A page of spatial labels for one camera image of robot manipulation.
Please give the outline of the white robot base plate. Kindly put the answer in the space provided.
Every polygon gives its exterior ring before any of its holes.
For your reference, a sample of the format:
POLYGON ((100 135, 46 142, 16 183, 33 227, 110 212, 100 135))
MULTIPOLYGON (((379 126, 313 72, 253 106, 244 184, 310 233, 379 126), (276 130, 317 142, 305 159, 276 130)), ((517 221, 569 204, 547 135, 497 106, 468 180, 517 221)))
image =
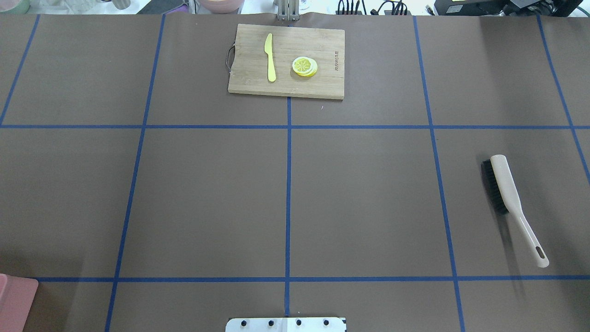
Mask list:
POLYGON ((339 317, 278 317, 230 319, 226 332, 347 332, 339 317))

